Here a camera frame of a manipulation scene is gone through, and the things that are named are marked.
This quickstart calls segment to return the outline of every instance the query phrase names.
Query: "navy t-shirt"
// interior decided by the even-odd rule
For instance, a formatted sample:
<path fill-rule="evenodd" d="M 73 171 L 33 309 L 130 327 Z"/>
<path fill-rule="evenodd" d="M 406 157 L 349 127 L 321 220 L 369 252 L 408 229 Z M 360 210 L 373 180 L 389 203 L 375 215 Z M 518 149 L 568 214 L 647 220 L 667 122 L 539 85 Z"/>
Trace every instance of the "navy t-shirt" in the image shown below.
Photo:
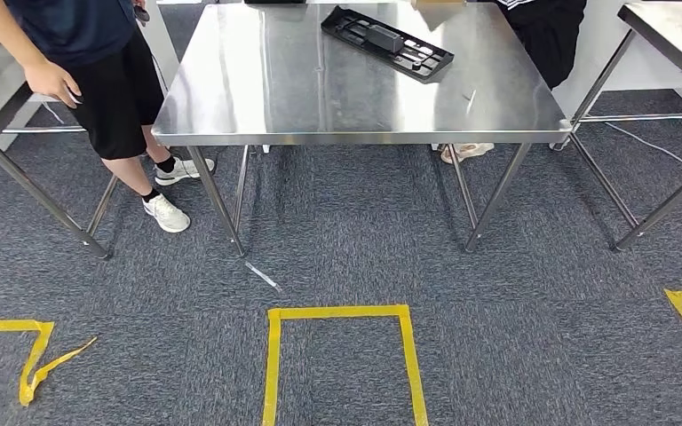
<path fill-rule="evenodd" d="M 132 0 L 6 0 L 30 40 L 63 67 L 120 51 L 131 38 Z"/>

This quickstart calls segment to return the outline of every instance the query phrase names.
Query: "hand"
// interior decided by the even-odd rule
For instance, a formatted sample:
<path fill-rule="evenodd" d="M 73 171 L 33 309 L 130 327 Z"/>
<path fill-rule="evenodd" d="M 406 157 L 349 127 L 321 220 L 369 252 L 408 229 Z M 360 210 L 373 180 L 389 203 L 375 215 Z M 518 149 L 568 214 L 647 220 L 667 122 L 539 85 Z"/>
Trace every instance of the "hand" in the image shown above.
<path fill-rule="evenodd" d="M 68 91 L 72 91 L 76 96 L 82 96 L 82 93 L 75 79 L 64 68 L 46 59 L 26 66 L 25 78 L 35 93 L 60 100 L 67 104 L 67 107 L 77 108 Z"/>

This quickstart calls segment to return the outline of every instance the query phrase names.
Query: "table leg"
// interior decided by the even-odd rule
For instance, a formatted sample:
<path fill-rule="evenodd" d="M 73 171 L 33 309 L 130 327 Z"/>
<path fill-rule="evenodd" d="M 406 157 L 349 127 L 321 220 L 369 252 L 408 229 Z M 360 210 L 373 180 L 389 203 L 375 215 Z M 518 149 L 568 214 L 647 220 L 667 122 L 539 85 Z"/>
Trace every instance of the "table leg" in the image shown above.
<path fill-rule="evenodd" d="M 456 178 L 458 179 L 459 188 L 461 188 L 461 196 L 464 199 L 464 204 L 466 204 L 466 212 L 469 214 L 469 222 L 472 224 L 472 229 L 477 227 L 477 210 L 474 209 L 474 201 L 472 201 L 472 194 L 469 192 L 469 186 L 464 180 L 464 174 L 461 172 L 461 165 L 458 162 L 458 156 L 456 155 L 456 148 L 454 144 L 447 145 L 448 151 L 451 154 L 451 160 L 454 163 L 454 169 L 456 170 Z"/>
<path fill-rule="evenodd" d="M 239 221 L 242 217 L 242 200 L 244 198 L 244 180 L 247 177 L 247 160 L 250 146 L 245 145 L 242 152 L 242 166 L 239 168 L 239 180 L 236 183 L 236 205 L 234 206 L 234 231 L 239 233 Z"/>
<path fill-rule="evenodd" d="M 633 29 L 630 29 L 629 32 L 626 33 L 626 36 L 621 41 L 621 44 L 618 45 L 618 49 L 615 50 L 613 57 L 611 57 L 607 62 L 605 68 L 603 68 L 602 72 L 600 72 L 598 79 L 592 85 L 590 91 L 587 92 L 587 96 L 584 97 L 582 104 L 576 109 L 574 116 L 571 117 L 571 131 L 573 133 L 576 133 L 576 131 L 579 130 L 579 126 L 582 124 L 582 119 L 592 110 L 592 106 L 594 106 L 595 102 L 597 102 L 603 87 L 605 87 L 605 83 L 607 83 L 607 79 L 610 78 L 610 75 L 615 70 L 615 67 L 619 62 L 621 62 L 623 55 L 627 50 L 629 50 L 629 46 L 631 46 L 631 42 L 634 40 L 636 35 L 637 33 Z M 563 142 L 551 144 L 551 148 L 556 151 L 560 151 L 566 147 L 568 141 L 569 138 L 566 138 L 566 140 Z"/>
<path fill-rule="evenodd" d="M 527 153 L 529 152 L 529 148 L 531 147 L 532 144 L 526 143 L 521 144 L 519 148 L 517 148 L 516 153 L 513 155 L 511 161 L 506 167 L 504 175 L 501 177 L 500 182 L 498 182 L 498 186 L 493 192 L 493 195 L 490 196 L 490 201 L 488 201 L 485 211 L 482 212 L 480 220 L 474 227 L 472 236 L 470 236 L 469 240 L 466 242 L 466 251 L 474 251 L 474 247 L 477 245 L 477 240 L 482 237 L 482 233 L 485 232 L 485 228 L 488 227 L 490 218 L 496 213 L 496 210 L 498 210 L 501 203 L 503 202 L 506 190 L 511 184 L 513 178 L 516 176 L 516 172 L 519 171 L 519 166 L 521 166 L 521 163 L 524 162 L 524 159 L 527 157 Z"/>
<path fill-rule="evenodd" d="M 239 235 L 237 235 L 236 230 L 234 229 L 234 225 L 231 221 L 231 218 L 229 217 L 226 205 L 221 198 L 221 194 L 218 192 L 218 187 L 216 186 L 216 182 L 213 180 L 213 176 L 208 170 L 208 165 L 205 163 L 205 158 L 202 156 L 200 147 L 188 146 L 186 150 L 189 151 L 189 155 L 192 156 L 192 160 L 194 161 L 194 166 L 197 168 L 197 172 L 200 173 L 200 179 L 202 184 L 205 186 L 205 192 L 208 194 L 210 200 L 213 201 L 213 204 L 221 213 L 221 222 L 231 235 L 231 241 L 234 243 L 234 245 L 236 245 L 236 251 L 239 253 L 239 256 L 244 256 L 242 242 L 239 240 Z"/>
<path fill-rule="evenodd" d="M 119 183 L 119 178 L 116 176 L 112 176 L 111 180 L 108 181 L 108 186 L 106 186 L 106 191 L 103 192 L 103 196 L 100 197 L 100 202 L 98 203 L 98 207 L 95 209 L 95 213 L 92 214 L 92 218 L 90 219 L 90 224 L 87 225 L 87 233 L 90 235 L 95 235 L 95 231 L 98 229 L 98 225 L 100 225 L 100 219 L 103 218 L 103 215 L 106 214 L 106 208 L 108 207 L 108 202 L 111 200 L 111 195 L 114 194 L 114 190 L 116 189 L 116 184 Z"/>
<path fill-rule="evenodd" d="M 670 213 L 676 205 L 682 201 L 682 186 L 673 195 L 668 197 L 663 204 L 661 204 L 655 211 L 653 211 L 641 224 L 637 225 L 629 233 L 626 234 L 620 241 L 615 244 L 615 248 L 625 250 L 639 237 L 644 235 L 649 228 L 655 226 L 668 213 Z"/>
<path fill-rule="evenodd" d="M 0 167 L 4 169 L 14 180 L 25 188 L 38 202 L 40 202 L 51 214 L 56 217 L 71 233 L 90 247 L 96 257 L 108 260 L 111 252 L 101 247 L 95 239 L 77 225 L 77 222 L 54 201 L 43 189 L 36 185 L 16 163 L 0 149 Z"/>
<path fill-rule="evenodd" d="M 629 222 L 629 225 L 631 225 L 632 228 L 639 225 L 639 221 L 634 214 L 631 213 L 629 206 L 627 206 L 626 202 L 623 201 L 623 198 L 621 198 L 621 195 L 618 194 L 618 191 L 613 188 L 613 184 L 610 183 L 610 180 L 608 180 L 607 176 L 605 176 L 605 173 L 603 173 L 597 162 L 595 162 L 595 160 L 592 158 L 590 152 L 587 151 L 587 148 L 582 144 L 582 141 L 579 140 L 574 133 L 571 133 L 569 138 L 574 143 L 576 151 L 579 152 L 579 155 L 581 155 L 587 165 L 590 166 L 592 174 L 595 175 L 595 178 L 597 178 L 597 180 L 600 182 L 603 189 L 605 189 L 605 192 L 607 192 L 607 194 L 610 196 L 610 199 L 613 200 L 615 206 L 619 211 L 621 211 L 623 217 L 626 218 L 626 222 Z"/>

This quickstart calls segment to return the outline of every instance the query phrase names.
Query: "person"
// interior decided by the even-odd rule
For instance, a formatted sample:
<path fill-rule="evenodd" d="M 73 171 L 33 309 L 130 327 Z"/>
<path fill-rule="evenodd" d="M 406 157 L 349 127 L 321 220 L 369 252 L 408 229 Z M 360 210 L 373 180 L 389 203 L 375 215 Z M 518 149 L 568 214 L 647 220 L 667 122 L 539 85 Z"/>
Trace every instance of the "person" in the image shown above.
<path fill-rule="evenodd" d="M 473 0 L 496 3 L 548 87 L 563 83 L 574 68 L 576 40 L 587 0 Z M 483 155 L 493 144 L 455 145 L 458 161 Z M 452 164 L 448 149 L 440 158 Z"/>
<path fill-rule="evenodd" d="M 30 89 L 62 101 L 88 131 L 103 164 L 142 197 L 169 233 L 189 217 L 159 193 L 139 156 L 155 162 L 155 182 L 200 175 L 150 133 L 163 103 L 153 56 L 134 14 L 145 0 L 0 0 L 0 43 L 20 63 Z M 213 170 L 215 163 L 207 161 Z"/>

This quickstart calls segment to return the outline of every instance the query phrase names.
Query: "black plastic tray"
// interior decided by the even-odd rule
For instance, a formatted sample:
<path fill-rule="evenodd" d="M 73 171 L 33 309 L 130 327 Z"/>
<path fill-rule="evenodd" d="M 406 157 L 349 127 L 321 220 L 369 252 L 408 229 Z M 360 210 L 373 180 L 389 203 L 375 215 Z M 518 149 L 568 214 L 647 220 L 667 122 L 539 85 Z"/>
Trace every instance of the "black plastic tray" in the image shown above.
<path fill-rule="evenodd" d="M 370 27 L 374 25 L 400 36 L 403 47 L 392 51 L 381 47 L 380 42 L 372 43 L 368 32 L 372 32 Z M 454 60 L 454 54 L 449 51 L 433 46 L 379 20 L 340 6 L 333 9 L 328 18 L 321 23 L 321 28 L 323 32 L 381 59 L 391 67 L 422 83 L 428 83 L 438 71 Z"/>

